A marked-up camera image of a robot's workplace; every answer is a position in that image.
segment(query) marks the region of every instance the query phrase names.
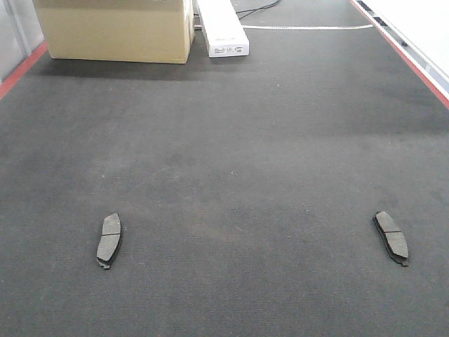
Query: brake pad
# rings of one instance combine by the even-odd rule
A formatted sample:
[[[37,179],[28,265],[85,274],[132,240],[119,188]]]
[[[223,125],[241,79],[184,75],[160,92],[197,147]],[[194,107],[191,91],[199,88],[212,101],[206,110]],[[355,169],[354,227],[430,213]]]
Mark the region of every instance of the brake pad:
[[[102,235],[97,248],[97,261],[103,269],[110,269],[121,245],[121,222],[117,213],[103,221]]]
[[[390,257],[403,267],[408,266],[408,247],[406,237],[391,216],[384,211],[373,217],[374,224],[382,236]]]

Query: white wall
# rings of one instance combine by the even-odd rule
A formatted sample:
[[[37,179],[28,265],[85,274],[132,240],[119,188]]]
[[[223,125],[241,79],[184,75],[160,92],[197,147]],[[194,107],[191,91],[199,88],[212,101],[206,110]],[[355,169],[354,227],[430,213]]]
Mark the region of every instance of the white wall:
[[[449,79],[448,0],[363,0]]]
[[[42,41],[32,0],[0,0],[0,83]]]

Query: gray carpet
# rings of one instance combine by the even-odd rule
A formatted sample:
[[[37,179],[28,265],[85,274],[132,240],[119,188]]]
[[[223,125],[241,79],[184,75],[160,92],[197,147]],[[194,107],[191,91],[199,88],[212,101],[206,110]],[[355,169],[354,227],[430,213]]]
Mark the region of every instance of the gray carpet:
[[[245,23],[367,21],[285,0]],[[2,336],[448,335],[447,109],[375,29],[247,34],[210,60],[197,32],[186,65],[45,54],[0,101]]]

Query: white tape line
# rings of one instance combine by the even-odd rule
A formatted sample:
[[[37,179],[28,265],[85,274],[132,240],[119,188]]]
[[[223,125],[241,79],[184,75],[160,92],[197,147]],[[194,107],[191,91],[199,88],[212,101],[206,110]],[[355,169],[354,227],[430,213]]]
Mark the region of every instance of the white tape line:
[[[373,28],[373,25],[364,25],[364,26],[348,26],[348,27],[340,27],[340,26],[248,26],[242,25],[243,28],[246,29],[262,29],[262,30],[358,30],[358,29],[367,29]],[[195,25],[195,28],[201,28],[201,25]]]

